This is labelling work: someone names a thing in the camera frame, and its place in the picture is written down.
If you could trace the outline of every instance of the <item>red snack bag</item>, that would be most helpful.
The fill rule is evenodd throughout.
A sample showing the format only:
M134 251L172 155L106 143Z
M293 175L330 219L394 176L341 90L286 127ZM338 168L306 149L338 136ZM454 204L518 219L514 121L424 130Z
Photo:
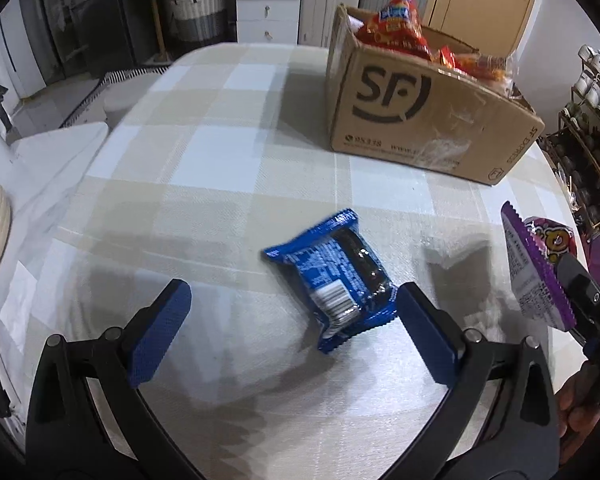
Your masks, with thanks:
M415 0L391 0L357 31L356 37L362 43L432 60Z
M448 45L445 45L438 51L438 63L446 66L449 70L456 70L456 56Z

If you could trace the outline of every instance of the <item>wooden door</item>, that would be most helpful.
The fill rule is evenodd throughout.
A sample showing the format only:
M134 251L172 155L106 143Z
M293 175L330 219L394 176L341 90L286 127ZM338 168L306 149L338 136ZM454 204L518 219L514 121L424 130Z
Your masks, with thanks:
M424 23L478 48L507 56L520 42L534 0L429 0Z

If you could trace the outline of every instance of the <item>drawer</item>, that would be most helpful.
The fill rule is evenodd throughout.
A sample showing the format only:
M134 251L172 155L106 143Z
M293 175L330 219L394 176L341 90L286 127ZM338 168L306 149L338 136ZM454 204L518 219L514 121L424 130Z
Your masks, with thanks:
M298 43L298 22L257 22L237 23L238 43Z
M273 22L297 22L300 0L235 0L239 22L269 20Z

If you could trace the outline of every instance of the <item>nutrition label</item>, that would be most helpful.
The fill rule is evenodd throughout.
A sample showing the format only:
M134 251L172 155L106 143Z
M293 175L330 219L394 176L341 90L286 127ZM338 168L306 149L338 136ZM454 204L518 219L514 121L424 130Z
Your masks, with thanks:
M520 236L504 214L502 215L502 225L509 256L511 289L520 304L522 314L558 330L566 331L567 327L565 327L560 311L552 299L551 292L538 274Z

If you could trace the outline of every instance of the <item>blue gripper pad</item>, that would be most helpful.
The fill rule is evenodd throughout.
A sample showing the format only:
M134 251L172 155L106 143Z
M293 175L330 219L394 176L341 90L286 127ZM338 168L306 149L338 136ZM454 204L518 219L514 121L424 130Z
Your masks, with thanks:
M173 288L171 294L164 297L170 287ZM152 379L187 317L191 308L189 284L182 280L171 280L149 308L155 308L158 312L129 354L127 378L132 388Z
M420 302L410 292L410 288L419 296ZM400 286L395 306L402 324L416 345L433 380L451 388L456 382L461 356L434 320L432 312L436 312L437 309L414 283ZM437 312L442 316L448 316L446 312Z

